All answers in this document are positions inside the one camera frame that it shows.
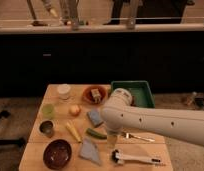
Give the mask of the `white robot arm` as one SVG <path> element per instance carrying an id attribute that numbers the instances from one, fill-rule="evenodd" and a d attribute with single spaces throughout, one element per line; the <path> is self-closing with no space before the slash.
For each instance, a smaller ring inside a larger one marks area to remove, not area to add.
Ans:
<path id="1" fill-rule="evenodd" d="M 184 142 L 204 146 L 204 111 L 142 108 L 131 105 L 132 95 L 115 89 L 101 108 L 108 133 L 137 128 Z"/>

